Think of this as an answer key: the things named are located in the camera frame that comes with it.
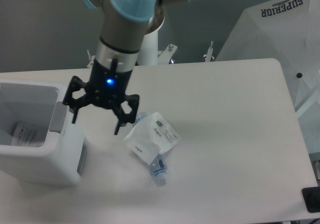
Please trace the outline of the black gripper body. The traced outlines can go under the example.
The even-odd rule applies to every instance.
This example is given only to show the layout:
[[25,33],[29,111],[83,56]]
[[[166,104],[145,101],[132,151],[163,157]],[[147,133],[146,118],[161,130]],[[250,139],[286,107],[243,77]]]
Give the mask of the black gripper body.
[[125,101],[126,88],[132,71],[116,72],[113,68],[101,65],[97,60],[91,69],[89,93],[93,95],[92,104],[104,109],[119,108]]

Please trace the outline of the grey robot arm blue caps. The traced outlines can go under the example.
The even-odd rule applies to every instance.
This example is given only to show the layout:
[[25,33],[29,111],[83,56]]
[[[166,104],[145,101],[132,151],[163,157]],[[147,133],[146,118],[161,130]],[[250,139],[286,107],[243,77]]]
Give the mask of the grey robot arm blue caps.
[[87,82],[72,77],[63,103],[74,115],[88,105],[112,110],[117,127],[134,123],[139,107],[137,94],[126,88],[137,63],[143,38],[151,28],[157,9],[177,1],[190,0],[83,0],[101,8],[104,22],[92,71]]

